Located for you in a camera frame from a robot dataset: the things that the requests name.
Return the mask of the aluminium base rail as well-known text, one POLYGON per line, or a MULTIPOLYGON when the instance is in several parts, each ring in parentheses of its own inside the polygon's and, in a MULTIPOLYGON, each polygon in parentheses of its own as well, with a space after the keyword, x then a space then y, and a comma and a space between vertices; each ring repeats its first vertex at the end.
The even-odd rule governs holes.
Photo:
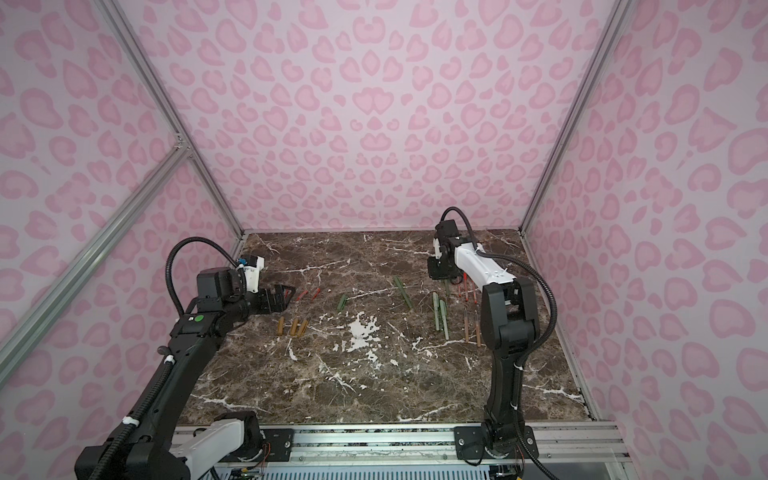
POLYGON ((533 422, 527 450, 483 447, 467 424, 265 425, 269 457, 209 468, 206 479, 635 479, 611 422, 533 422))

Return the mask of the dark green pen long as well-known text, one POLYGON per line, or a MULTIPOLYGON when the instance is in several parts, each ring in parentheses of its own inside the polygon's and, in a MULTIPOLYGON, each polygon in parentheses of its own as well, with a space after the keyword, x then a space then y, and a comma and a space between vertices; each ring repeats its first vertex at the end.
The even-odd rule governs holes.
POLYGON ((403 283, 403 281, 398 276, 394 276, 393 277, 393 281, 394 281, 394 284, 396 285, 400 295, 402 296, 403 301, 405 302, 405 305, 407 306, 408 310, 412 311, 413 308, 414 308, 414 304, 413 304, 413 301, 412 301, 410 295, 407 292, 405 284, 403 283))

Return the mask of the light green pen right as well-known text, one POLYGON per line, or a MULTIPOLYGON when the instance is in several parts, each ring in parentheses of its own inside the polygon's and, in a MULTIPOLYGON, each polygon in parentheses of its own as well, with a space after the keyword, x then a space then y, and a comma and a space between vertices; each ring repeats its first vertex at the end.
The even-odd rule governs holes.
POLYGON ((447 304, 443 299, 438 300, 437 306, 438 327, 439 331, 442 331, 446 340, 449 339, 448 323, 447 323, 447 304))

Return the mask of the light green pen left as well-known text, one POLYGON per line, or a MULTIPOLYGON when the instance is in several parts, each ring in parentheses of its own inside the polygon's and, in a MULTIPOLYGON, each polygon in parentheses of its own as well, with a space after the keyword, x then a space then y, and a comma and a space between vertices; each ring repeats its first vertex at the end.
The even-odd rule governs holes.
POLYGON ((442 317, 441 317, 441 304, 440 304, 439 294, 436 291, 433 291, 431 293, 431 299, 432 299, 434 328, 436 331, 440 331, 442 329, 442 317))

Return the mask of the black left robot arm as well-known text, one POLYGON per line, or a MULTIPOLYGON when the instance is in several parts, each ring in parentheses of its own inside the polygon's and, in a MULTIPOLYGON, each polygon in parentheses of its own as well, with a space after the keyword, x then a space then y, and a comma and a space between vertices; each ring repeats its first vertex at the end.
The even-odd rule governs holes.
POLYGON ((271 448, 252 410, 220 416, 196 438, 172 445, 178 420, 198 378, 226 336, 254 315, 282 313, 296 289, 261 288, 258 271, 206 269, 197 276, 197 297, 174 324, 161 362, 136 404, 100 445, 75 462, 79 479, 198 479, 225 459, 262 462, 271 448))

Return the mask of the light green pen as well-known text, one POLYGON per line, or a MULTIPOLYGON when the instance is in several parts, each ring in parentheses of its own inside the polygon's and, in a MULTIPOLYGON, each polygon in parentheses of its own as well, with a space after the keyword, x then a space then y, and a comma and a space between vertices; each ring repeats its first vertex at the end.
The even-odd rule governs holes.
POLYGON ((432 299, 434 328, 436 331, 440 331, 442 329, 442 317, 441 317, 441 304, 440 304, 439 294, 436 291, 433 291, 431 293, 431 299, 432 299))
POLYGON ((437 306, 438 327, 439 331, 442 331, 446 340, 449 339, 448 323, 447 323, 447 304, 443 299, 438 300, 437 306))

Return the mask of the aluminium frame diagonal left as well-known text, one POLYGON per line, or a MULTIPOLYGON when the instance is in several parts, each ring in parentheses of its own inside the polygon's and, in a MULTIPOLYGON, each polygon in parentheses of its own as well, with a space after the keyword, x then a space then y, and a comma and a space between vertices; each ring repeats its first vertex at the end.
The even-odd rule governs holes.
POLYGON ((146 207, 189 157, 181 142, 168 153, 118 208, 91 241, 70 262, 56 281, 39 296, 35 305, 1 344, 1 384, 6 385, 35 350, 63 310, 71 304, 107 256, 134 225, 146 207))

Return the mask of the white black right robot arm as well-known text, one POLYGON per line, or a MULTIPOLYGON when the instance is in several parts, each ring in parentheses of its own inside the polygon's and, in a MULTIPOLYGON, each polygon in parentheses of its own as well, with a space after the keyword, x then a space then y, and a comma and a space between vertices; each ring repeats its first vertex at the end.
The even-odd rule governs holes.
POLYGON ((519 456, 535 444, 525 435, 521 410, 524 365, 540 336, 537 294, 529 277, 516 276, 500 260, 524 271, 529 266, 514 257, 487 252, 471 235, 463 236, 453 219, 435 227, 434 255, 427 260, 434 280, 462 275, 480 289, 481 339, 492 353, 490 393, 485 417, 478 427, 455 429, 457 457, 477 466, 486 458, 519 456))

